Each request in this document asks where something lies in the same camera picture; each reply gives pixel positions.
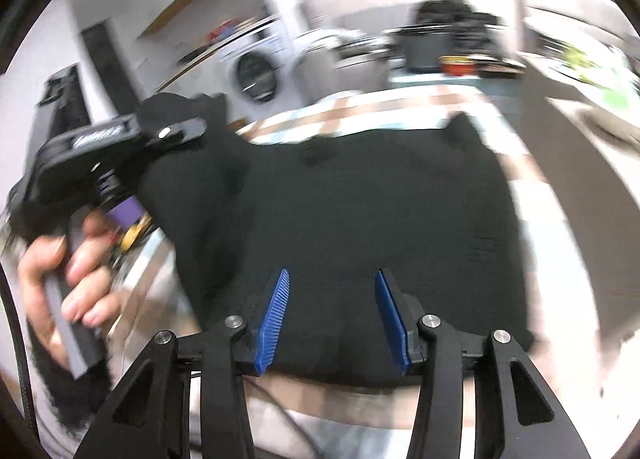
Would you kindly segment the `person's left hand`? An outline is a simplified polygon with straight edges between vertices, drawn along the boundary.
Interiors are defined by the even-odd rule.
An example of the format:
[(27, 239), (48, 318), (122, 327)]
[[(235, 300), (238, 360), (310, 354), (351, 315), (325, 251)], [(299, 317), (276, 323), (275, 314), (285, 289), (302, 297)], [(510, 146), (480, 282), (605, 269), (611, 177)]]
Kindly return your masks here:
[(72, 217), (68, 234), (36, 238), (17, 266), (21, 294), (35, 339), (74, 379), (103, 359), (100, 329), (110, 329), (122, 312), (112, 289), (107, 258), (115, 232), (103, 213)]

